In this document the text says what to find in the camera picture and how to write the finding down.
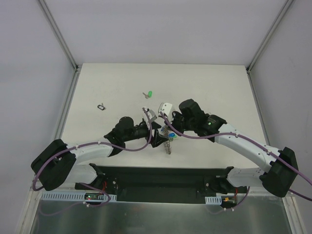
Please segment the metal disc with key rings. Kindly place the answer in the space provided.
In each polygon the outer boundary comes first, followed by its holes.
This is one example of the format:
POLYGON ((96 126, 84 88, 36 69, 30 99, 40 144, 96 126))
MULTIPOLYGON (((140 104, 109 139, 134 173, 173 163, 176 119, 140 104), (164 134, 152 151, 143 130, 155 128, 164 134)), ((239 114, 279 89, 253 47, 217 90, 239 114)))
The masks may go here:
POLYGON ((168 129, 168 127, 164 127, 163 135, 167 138, 167 141, 163 143, 165 151, 166 151, 166 154, 170 155, 172 153, 170 142, 173 141, 173 140, 169 136, 169 129, 168 129))

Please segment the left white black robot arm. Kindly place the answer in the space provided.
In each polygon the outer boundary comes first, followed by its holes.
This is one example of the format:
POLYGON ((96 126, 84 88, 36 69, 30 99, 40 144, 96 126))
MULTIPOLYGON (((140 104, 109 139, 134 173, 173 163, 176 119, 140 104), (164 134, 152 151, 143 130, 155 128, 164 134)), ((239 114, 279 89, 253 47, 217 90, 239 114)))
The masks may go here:
POLYGON ((37 191, 39 181, 42 188, 52 191, 63 183, 85 183, 91 189, 97 190, 103 184, 102 176, 96 173, 89 160, 115 156, 127 151, 126 142, 145 139, 146 145, 134 151, 143 150, 147 145, 153 148, 168 141, 166 136, 159 133, 161 126, 154 121, 143 119, 138 125, 131 117, 122 117, 115 127, 97 142, 69 146, 62 139, 52 141, 31 163, 35 173, 33 190, 37 191))

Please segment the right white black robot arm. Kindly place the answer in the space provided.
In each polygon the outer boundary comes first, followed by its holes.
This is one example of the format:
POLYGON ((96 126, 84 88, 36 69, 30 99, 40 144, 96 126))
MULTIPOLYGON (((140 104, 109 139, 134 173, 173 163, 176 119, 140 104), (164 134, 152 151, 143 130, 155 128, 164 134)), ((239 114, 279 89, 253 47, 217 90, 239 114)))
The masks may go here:
POLYGON ((232 168, 227 176, 219 180, 222 191, 231 192, 236 187, 255 186, 263 187, 277 197, 285 197, 290 191, 298 171, 292 149, 285 147, 280 150, 244 136, 221 117, 205 113, 193 99, 182 102, 179 111, 173 107, 165 110, 164 116, 170 122, 171 129, 179 135, 192 131, 197 138, 207 137, 257 165, 247 169, 232 168))

